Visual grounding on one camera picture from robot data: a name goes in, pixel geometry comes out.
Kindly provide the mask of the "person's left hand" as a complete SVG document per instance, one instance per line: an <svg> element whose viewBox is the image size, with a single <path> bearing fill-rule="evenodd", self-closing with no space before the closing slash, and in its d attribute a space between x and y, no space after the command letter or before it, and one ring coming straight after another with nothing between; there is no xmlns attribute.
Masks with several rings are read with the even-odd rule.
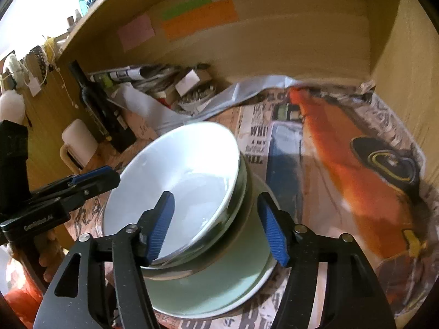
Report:
<svg viewBox="0 0 439 329"><path fill-rule="evenodd" d="M55 229L34 238L34 244L39 256L39 265L44 269L43 282L50 283L65 257Z"/></svg>

